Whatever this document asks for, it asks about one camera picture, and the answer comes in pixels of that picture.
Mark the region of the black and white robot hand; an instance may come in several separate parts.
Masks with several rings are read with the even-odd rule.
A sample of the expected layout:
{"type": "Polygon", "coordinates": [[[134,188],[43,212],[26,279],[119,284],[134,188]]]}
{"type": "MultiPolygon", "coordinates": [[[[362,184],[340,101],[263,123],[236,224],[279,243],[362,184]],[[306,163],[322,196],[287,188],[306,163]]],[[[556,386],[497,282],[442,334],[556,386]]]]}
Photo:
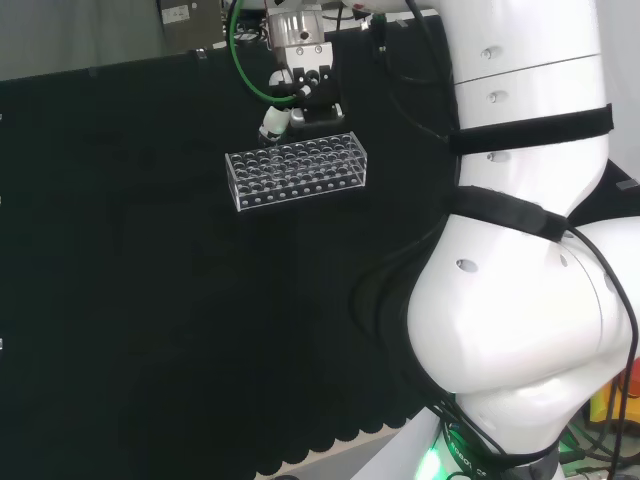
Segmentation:
{"type": "Polygon", "coordinates": [[[276,50],[280,68],[269,79],[275,95],[292,101],[272,105],[258,129],[259,141],[275,145],[302,130],[336,126],[345,117],[333,45],[330,42],[276,50]]]}

